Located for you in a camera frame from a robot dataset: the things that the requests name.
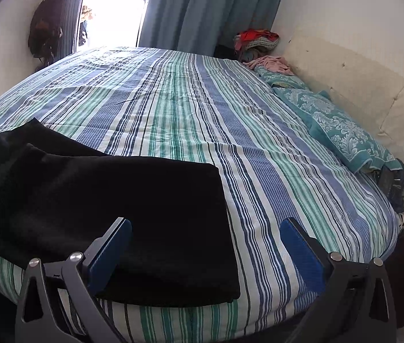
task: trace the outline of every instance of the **bed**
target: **bed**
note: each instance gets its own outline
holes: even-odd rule
[[[0,98],[0,132],[32,118],[112,155],[207,162],[219,168],[240,281],[232,303],[157,308],[100,300],[130,342],[241,337],[308,308],[280,241],[295,217],[327,251],[386,258],[398,219],[373,179],[351,173],[303,122],[236,61],[152,48],[98,48],[28,77]],[[23,270],[0,254],[0,292],[17,302]],[[70,322],[82,327],[64,290]]]

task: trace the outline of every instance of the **teal pillow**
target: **teal pillow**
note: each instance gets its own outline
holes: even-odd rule
[[[311,137],[334,152],[353,173],[361,168],[400,170],[394,156],[351,117],[329,100],[326,92],[273,88],[275,94],[299,116]]]
[[[271,72],[264,68],[264,66],[256,66],[254,71],[267,82],[272,88],[289,88],[289,89],[302,89],[310,90],[305,83],[297,76],[283,75],[282,73]]]

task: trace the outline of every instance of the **metal screw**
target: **metal screw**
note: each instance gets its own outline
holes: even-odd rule
[[[383,265],[383,261],[380,258],[374,258],[373,263],[375,263],[375,265],[377,265],[379,267],[381,267]]]
[[[36,267],[38,265],[38,263],[40,263],[40,260],[38,258],[34,258],[34,259],[30,260],[29,266],[30,267]]]
[[[72,255],[70,255],[70,260],[72,262],[77,262],[79,261],[81,258],[83,258],[82,253],[80,252],[74,252]]]
[[[331,259],[333,261],[340,262],[343,259],[343,256],[342,256],[342,254],[340,254],[338,252],[332,252],[331,253]]]

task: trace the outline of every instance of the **pink towel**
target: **pink towel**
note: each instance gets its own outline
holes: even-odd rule
[[[287,65],[287,61],[283,57],[271,57],[266,55],[258,59],[254,59],[249,63],[244,63],[249,69],[254,69],[256,66],[264,66],[265,69],[271,72],[282,73],[289,76],[294,76],[293,72]]]

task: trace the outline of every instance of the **headboard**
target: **headboard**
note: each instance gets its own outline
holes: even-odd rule
[[[403,77],[354,51],[299,32],[283,55],[311,90],[326,90],[336,105],[404,162]]]

